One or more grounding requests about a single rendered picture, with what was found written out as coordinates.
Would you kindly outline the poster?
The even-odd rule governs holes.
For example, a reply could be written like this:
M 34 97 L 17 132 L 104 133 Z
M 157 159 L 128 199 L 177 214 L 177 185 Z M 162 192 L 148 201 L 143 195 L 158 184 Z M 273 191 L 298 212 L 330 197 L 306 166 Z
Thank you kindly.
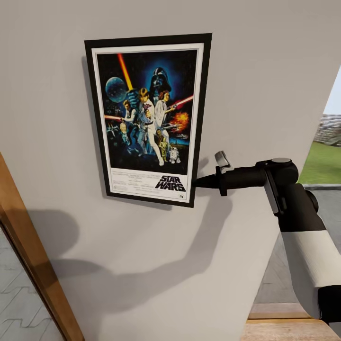
M 194 208 L 211 42 L 84 40 L 107 196 Z

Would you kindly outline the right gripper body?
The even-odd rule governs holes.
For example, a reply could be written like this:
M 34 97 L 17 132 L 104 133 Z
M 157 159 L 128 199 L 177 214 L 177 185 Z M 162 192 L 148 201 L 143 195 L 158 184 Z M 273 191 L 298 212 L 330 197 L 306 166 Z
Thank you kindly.
M 221 196 L 227 196 L 227 189 L 247 188 L 249 186 L 248 172 L 245 167 L 234 168 L 222 174 L 220 166 L 216 166 Z

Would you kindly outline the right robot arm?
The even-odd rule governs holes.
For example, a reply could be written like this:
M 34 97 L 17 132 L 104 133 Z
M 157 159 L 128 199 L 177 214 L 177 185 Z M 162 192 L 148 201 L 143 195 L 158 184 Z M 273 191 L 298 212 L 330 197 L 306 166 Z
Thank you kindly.
M 311 318 L 326 322 L 341 338 L 341 255 L 318 216 L 315 196 L 296 183 L 299 173 L 288 158 L 234 168 L 222 150 L 215 154 L 216 173 L 192 182 L 200 188 L 263 187 L 278 217 L 294 293 Z

